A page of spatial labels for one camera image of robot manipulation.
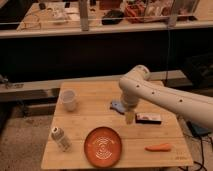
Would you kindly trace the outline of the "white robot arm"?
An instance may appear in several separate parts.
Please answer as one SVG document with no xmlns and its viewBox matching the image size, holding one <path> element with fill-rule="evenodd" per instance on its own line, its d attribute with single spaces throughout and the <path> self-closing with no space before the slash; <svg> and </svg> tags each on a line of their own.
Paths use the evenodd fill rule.
<svg viewBox="0 0 213 171">
<path fill-rule="evenodd" d="M 149 77 L 149 69 L 137 65 L 119 79 L 121 103 L 127 109 L 135 109 L 144 99 L 213 131 L 213 97 L 159 86 Z"/>
</svg>

